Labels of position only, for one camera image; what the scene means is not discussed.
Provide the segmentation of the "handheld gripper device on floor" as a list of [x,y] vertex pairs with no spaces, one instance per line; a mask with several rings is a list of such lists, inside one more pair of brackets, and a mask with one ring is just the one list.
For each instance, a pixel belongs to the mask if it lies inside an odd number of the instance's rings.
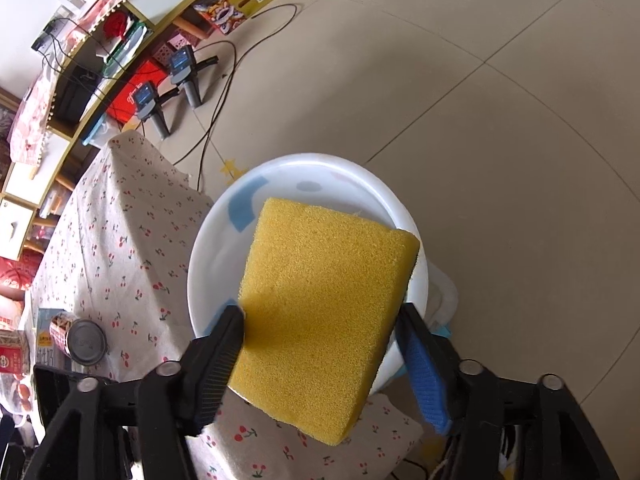
[[198,108],[202,105],[198,73],[206,67],[216,65],[218,61],[217,55],[198,61],[190,44],[175,50],[169,58],[170,82],[184,92],[190,107]]

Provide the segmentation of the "wooden tv cabinet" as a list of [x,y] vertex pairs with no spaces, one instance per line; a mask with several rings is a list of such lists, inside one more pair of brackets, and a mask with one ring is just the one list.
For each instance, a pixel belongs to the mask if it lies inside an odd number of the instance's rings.
[[[61,3],[55,15],[79,18],[96,0],[81,0],[78,11]],[[1,255],[17,259],[36,211],[41,207],[73,144],[112,106],[116,91],[125,87],[144,50],[170,25],[179,25],[195,0],[126,0],[108,14],[71,56],[58,63],[58,74],[47,123],[48,143],[38,168],[12,162],[1,177]],[[52,36],[62,25],[51,21],[43,29],[49,47],[61,45]]]

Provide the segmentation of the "red label glass jar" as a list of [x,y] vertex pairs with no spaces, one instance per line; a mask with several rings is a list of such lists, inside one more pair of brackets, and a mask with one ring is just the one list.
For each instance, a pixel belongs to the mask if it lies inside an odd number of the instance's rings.
[[0,330],[0,372],[26,375],[30,357],[26,336],[20,330]]

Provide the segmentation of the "white plastic trash bin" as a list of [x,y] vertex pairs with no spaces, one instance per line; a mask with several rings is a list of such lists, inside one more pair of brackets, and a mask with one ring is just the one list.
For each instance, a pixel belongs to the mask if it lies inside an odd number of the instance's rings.
[[270,197],[322,206],[420,235],[394,192],[354,162],[314,153],[264,162],[222,193],[196,236],[188,271],[188,306],[196,336],[208,335],[220,312],[238,300],[256,224]]

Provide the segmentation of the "yellow sponge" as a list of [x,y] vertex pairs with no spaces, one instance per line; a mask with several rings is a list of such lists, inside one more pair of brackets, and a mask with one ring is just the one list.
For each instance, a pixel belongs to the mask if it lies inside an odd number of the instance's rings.
[[231,389],[327,445],[355,426],[420,249],[411,233],[270,198],[240,284],[244,344]]

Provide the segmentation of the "cherry print tablecloth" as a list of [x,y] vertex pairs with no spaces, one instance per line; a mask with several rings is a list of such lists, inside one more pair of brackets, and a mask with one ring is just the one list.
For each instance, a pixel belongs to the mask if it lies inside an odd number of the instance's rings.
[[[126,382],[182,356],[193,336],[188,263],[211,206],[140,133],[119,133],[93,159],[30,284],[35,308],[104,330],[107,352],[93,374]],[[227,393],[189,450],[202,479],[383,479],[422,432],[376,394],[343,443],[329,446]]]

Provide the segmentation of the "red tin can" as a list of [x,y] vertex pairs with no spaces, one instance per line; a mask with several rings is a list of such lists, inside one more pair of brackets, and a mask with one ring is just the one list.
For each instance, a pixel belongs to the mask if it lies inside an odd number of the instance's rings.
[[107,342],[102,328],[72,312],[56,314],[50,321],[49,333],[55,345],[79,365],[96,365],[106,355]]

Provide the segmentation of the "blue paper package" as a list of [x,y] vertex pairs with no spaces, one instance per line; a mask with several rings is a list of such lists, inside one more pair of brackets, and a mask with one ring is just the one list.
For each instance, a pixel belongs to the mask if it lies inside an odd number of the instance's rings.
[[58,368],[59,370],[71,370],[72,362],[66,354],[58,348],[50,334],[52,318],[63,309],[41,309],[37,314],[36,323],[36,363]]

